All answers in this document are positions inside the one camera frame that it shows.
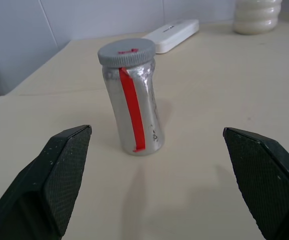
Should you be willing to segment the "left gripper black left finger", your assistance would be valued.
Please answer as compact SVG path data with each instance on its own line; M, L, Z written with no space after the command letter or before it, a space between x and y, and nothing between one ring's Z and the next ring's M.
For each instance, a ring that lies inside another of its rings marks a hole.
M60 240L82 184L90 125L51 137L0 198L0 240Z

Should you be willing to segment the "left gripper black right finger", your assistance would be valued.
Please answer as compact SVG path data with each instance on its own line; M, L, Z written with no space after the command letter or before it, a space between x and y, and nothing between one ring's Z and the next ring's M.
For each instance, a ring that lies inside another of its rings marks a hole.
M289 153L276 140L226 127L238 188L266 240L289 240Z

